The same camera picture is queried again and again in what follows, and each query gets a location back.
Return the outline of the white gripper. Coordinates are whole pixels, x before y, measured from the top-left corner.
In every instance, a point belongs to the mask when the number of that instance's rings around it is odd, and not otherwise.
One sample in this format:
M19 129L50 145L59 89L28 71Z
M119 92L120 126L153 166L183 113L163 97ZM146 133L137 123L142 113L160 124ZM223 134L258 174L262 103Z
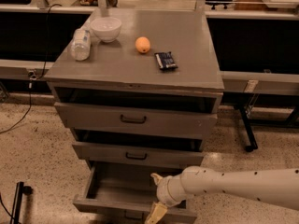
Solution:
M156 195L159 202L152 204L145 224L157 224L167 213L167 207L173 207L185 201L187 193L181 184L179 175L162 177L152 173L150 176L157 186Z

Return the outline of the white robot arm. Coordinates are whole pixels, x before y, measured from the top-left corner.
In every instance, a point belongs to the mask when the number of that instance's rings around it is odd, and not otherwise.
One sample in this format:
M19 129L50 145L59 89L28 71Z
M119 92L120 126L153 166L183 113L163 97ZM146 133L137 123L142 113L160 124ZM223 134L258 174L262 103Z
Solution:
M216 172L200 166L190 166L179 175L150 175L157 186L157 203L153 203L145 224L157 224L168 209L191 196L224 193L299 209L298 169L278 169L244 172Z

